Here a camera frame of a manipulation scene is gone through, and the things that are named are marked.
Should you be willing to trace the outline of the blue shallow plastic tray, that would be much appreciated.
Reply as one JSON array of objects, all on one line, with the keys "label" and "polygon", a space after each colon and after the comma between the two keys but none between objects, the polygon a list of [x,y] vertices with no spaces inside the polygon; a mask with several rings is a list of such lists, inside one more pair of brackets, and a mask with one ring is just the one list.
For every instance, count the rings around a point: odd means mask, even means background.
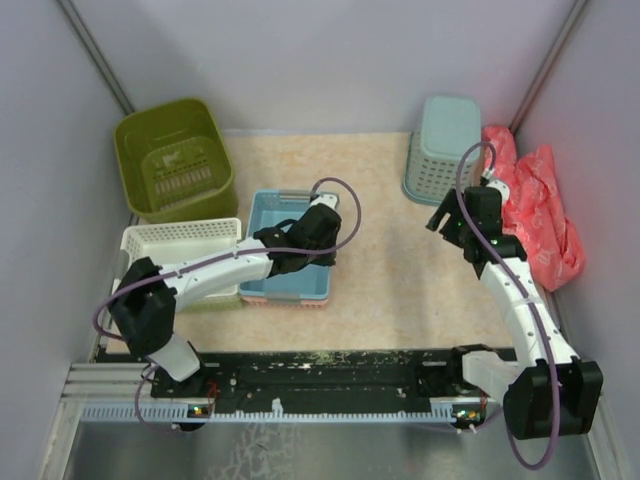
[{"label": "blue shallow plastic tray", "polygon": [[339,197],[331,193],[259,190],[254,194],[246,236],[257,236],[277,251],[269,255],[274,272],[268,278],[239,286],[245,302],[324,307],[329,299],[330,267],[335,264],[336,253],[316,252],[337,244],[341,227],[338,201]]}]

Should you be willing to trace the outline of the pink shallow plastic tray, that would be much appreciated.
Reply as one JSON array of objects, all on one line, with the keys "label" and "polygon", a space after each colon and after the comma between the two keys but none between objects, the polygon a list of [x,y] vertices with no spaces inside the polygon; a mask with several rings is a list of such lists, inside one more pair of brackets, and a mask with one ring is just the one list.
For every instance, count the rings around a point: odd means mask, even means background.
[{"label": "pink shallow plastic tray", "polygon": [[275,307],[275,308],[296,308],[296,309],[324,309],[328,304],[328,299],[308,300],[300,298],[266,298],[258,296],[242,296],[242,300],[252,307]]}]

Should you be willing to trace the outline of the large teal perforated basket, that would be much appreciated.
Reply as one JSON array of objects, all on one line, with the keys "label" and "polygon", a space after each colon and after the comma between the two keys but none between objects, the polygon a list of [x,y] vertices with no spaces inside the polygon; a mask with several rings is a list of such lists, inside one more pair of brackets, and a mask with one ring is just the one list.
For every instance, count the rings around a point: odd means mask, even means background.
[{"label": "large teal perforated basket", "polygon": [[437,205],[455,186],[469,147],[481,140],[481,110],[467,97],[432,95],[409,137],[402,188],[411,201]]}]

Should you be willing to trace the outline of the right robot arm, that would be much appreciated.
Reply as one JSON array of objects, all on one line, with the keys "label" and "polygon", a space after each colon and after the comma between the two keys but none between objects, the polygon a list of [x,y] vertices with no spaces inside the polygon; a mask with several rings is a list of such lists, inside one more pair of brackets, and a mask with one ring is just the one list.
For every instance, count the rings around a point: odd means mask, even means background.
[{"label": "right robot arm", "polygon": [[511,336],[516,365],[484,345],[457,347],[446,372],[461,396],[476,388],[498,401],[509,432],[518,440],[590,431],[603,386],[594,361],[583,360],[554,324],[532,278],[526,252],[502,228],[502,195],[496,188],[450,189],[427,229],[463,251],[491,293]]}]

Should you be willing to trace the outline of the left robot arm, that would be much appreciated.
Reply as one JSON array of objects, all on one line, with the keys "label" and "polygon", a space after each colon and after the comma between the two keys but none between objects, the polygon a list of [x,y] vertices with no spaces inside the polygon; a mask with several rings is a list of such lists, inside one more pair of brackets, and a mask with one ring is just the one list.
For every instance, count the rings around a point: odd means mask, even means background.
[{"label": "left robot arm", "polygon": [[167,266],[141,258],[107,301],[108,311],[131,354],[164,370],[184,395],[197,396],[208,373],[194,347],[174,332],[175,315],[234,285],[331,266],[341,223],[334,208],[317,203],[300,219],[263,228],[217,254]]}]

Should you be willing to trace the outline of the pink patterned plastic bag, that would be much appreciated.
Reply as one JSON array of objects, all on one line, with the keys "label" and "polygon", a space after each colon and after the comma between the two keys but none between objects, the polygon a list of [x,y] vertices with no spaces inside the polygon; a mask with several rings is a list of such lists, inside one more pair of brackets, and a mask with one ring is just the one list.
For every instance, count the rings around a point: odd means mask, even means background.
[{"label": "pink patterned plastic bag", "polygon": [[503,230],[518,237],[533,279],[553,292],[574,280],[586,263],[575,225],[566,215],[556,178],[552,147],[548,144],[519,157],[515,139],[505,126],[487,126],[482,139],[497,153],[485,153],[485,165],[509,188],[502,208]]}]

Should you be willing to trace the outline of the light green shallow tray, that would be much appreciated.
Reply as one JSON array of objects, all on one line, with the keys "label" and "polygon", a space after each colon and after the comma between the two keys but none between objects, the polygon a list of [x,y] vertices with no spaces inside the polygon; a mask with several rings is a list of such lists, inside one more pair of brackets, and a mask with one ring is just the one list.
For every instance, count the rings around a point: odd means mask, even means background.
[{"label": "light green shallow tray", "polygon": [[[115,276],[113,282],[112,293],[114,293],[120,286],[122,279],[128,269],[133,263],[141,258],[145,258],[145,255],[134,256],[130,254],[128,256],[128,264],[122,265],[119,273]],[[183,313],[195,313],[205,311],[226,311],[239,308],[241,306],[241,299],[238,290],[238,285],[233,285],[223,290],[211,293],[196,302],[192,302],[187,305],[182,312]]]}]

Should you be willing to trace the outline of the white perforated tray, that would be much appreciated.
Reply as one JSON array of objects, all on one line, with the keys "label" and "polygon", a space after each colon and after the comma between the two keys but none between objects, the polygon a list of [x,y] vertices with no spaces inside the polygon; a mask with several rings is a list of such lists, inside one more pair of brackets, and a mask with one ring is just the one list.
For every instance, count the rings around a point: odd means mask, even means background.
[{"label": "white perforated tray", "polygon": [[233,247],[241,237],[238,218],[130,226],[121,238],[112,291],[140,258],[158,265],[186,262]]}]

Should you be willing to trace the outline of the olive green plastic basket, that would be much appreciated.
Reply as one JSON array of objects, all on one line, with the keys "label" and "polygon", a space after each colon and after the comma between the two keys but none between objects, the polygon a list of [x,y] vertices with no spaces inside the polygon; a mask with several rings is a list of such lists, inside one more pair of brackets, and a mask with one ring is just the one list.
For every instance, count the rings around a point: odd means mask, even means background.
[{"label": "olive green plastic basket", "polygon": [[184,98],[125,117],[113,134],[130,210],[151,223],[234,217],[235,168],[207,104]]}]

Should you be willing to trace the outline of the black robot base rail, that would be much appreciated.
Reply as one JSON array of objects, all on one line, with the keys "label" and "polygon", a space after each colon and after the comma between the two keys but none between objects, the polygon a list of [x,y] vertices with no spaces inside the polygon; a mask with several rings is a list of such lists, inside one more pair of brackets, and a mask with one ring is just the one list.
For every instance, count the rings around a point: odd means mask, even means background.
[{"label": "black robot base rail", "polygon": [[490,401],[454,382],[447,349],[206,353],[184,382],[157,371],[143,401],[197,404],[196,416],[266,412],[278,399],[286,413],[430,412],[450,403],[456,420],[476,421]]}]

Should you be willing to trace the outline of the right corner metal post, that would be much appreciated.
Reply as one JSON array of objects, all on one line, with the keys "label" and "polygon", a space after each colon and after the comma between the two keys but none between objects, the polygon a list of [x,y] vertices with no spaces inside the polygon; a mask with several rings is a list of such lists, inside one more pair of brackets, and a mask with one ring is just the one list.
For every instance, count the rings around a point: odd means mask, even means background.
[{"label": "right corner metal post", "polygon": [[545,85],[551,78],[554,69],[588,14],[591,4],[592,1],[590,0],[575,0],[572,2],[571,8],[561,23],[557,34],[554,36],[547,53],[530,82],[523,100],[509,125],[509,130],[514,136],[519,133],[524,125],[537,99],[543,92]]}]

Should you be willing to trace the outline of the corner metal post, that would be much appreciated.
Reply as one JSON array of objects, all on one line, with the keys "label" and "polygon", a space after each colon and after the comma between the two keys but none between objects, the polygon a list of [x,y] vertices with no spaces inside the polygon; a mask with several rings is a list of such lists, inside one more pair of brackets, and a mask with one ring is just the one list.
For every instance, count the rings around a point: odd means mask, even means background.
[{"label": "corner metal post", "polygon": [[572,2],[571,8],[561,23],[557,34],[554,36],[547,53],[530,82],[523,100],[509,125],[509,130],[514,136],[519,133],[524,125],[537,99],[543,92],[545,85],[551,78],[554,69],[588,14],[591,4],[592,1],[590,0],[575,0]]},{"label": "corner metal post", "polygon": [[54,3],[60,9],[70,30],[81,44],[121,112],[124,115],[134,113],[134,103],[126,93],[115,70],[110,65],[75,3],[71,0],[55,0]]}]

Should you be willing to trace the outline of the aluminium frame rail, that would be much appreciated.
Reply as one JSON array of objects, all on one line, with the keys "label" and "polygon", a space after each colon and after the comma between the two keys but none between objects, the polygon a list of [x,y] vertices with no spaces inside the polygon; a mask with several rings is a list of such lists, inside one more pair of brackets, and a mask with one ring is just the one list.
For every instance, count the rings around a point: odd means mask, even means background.
[{"label": "aluminium frame rail", "polygon": [[74,363],[62,392],[61,402],[133,400],[146,371],[139,363]]}]

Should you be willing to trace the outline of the left corner metal post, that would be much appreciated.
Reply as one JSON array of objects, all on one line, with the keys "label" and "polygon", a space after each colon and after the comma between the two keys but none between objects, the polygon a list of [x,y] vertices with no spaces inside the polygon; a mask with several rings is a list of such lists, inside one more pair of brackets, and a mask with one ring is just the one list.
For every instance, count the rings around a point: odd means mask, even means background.
[{"label": "left corner metal post", "polygon": [[81,44],[121,112],[124,115],[134,113],[134,103],[126,93],[115,70],[110,65],[75,3],[71,0],[55,0],[54,3],[60,9],[70,30]]}]

